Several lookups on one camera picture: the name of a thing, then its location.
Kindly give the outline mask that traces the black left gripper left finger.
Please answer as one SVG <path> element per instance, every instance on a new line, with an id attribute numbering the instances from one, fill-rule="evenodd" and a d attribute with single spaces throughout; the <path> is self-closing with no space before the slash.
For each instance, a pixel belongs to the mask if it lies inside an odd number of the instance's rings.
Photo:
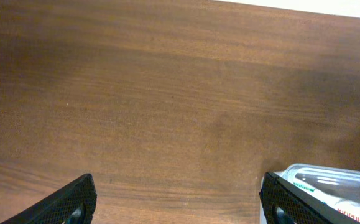
<path id="1" fill-rule="evenodd" d="M 93 177 L 83 174 L 3 224 L 90 224 L 96 203 Z"/>

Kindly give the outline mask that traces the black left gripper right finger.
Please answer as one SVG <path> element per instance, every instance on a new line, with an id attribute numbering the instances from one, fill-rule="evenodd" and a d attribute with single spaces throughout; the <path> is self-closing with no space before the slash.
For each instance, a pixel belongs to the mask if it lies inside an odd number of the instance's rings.
<path id="1" fill-rule="evenodd" d="M 266 172 L 259 192 L 267 224 L 358 224 L 273 172 Z"/>

